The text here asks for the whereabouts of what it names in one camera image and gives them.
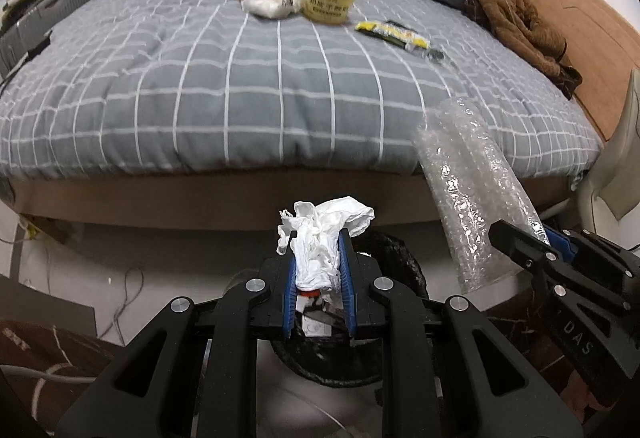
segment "wooden headboard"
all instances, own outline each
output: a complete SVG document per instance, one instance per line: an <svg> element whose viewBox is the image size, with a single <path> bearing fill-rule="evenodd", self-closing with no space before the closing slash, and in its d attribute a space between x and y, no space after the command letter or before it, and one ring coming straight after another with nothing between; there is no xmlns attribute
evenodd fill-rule
<svg viewBox="0 0 640 438"><path fill-rule="evenodd" d="M640 34L603 0L532 0L561 30L567 54L582 74L582 108L609 140L620 120L633 68L640 68Z"/></svg>

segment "wooden panel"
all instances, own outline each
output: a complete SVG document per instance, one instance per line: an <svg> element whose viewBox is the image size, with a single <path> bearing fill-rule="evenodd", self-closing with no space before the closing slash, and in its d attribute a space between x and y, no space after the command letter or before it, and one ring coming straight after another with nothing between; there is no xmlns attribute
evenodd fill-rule
<svg viewBox="0 0 640 438"><path fill-rule="evenodd" d="M608 141L618 125L633 68L640 67L640 35L603 0L532 0L566 36L567 54L584 82L576 94Z"/></svg>
<svg viewBox="0 0 640 438"><path fill-rule="evenodd" d="M376 212L375 224L439 219L423 176L278 169L190 176L111 176L15 180L17 212L85 222L163 229L274 230L297 200L353 196ZM525 180L536 207L567 197L565 177Z"/></svg>

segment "grey plaid bedsheet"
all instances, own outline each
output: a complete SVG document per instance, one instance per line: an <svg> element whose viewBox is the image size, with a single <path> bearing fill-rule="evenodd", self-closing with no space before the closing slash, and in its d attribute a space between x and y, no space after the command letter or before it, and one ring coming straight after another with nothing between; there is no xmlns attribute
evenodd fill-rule
<svg viewBox="0 0 640 438"><path fill-rule="evenodd" d="M417 28L447 62L355 32L365 18ZM580 108L460 12L358 0L351 20L260 20L234 0L91 0L0 98L0 173L411 173L423 108L456 95L476 102L520 177L575 175L597 157Z"/></svg>

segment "silver screw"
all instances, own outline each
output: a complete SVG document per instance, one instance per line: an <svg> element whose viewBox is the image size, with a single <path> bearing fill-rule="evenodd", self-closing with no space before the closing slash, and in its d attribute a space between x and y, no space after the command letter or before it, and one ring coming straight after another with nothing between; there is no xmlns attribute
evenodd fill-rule
<svg viewBox="0 0 640 438"><path fill-rule="evenodd" d="M244 287L249 292L259 292L262 289L264 289L264 287L266 287L266 286L267 286L267 284L263 280L261 280L259 277L254 277L253 279L250 279L244 285Z"/></svg>
<svg viewBox="0 0 640 438"><path fill-rule="evenodd" d="M373 281L373 286L378 290L391 290L394 287L394 282L388 277L382 276L375 278L375 280Z"/></svg>
<svg viewBox="0 0 640 438"><path fill-rule="evenodd" d="M188 299L185 299L184 297L178 297L177 299L174 299L173 301L171 301L171 310L173 310L176 313L184 312L190 306L191 306L191 303L189 302Z"/></svg>
<svg viewBox="0 0 640 438"><path fill-rule="evenodd" d="M463 312L467 308L469 308L469 301L467 301L464 297L461 297L459 295L452 297L449 300L449 304L451 305L453 310L456 310L458 312Z"/></svg>

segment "blue gripper pad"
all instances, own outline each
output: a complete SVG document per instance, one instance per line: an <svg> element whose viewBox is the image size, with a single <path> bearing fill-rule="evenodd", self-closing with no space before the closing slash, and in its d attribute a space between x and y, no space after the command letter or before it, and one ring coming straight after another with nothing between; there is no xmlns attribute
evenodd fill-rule
<svg viewBox="0 0 640 438"><path fill-rule="evenodd" d="M544 225L544 227L546 237L549 238L549 244L560 253L562 261L565 263L574 261L576 251L569 238L551 227L547 227L546 225Z"/></svg>
<svg viewBox="0 0 640 438"><path fill-rule="evenodd" d="M349 260L347 259L347 251L344 248L342 234L338 236L338 250L340 251L340 282L342 305L344 306L344 323L349 330L349 335L353 337L356 333L356 296L353 290Z"/></svg>
<svg viewBox="0 0 640 438"><path fill-rule="evenodd" d="M296 299L298 289L296 288L296 258L292 257L289 264L289 278L287 279L287 290L282 296L282 331L285 338L290 338L293 323L296 321Z"/></svg>

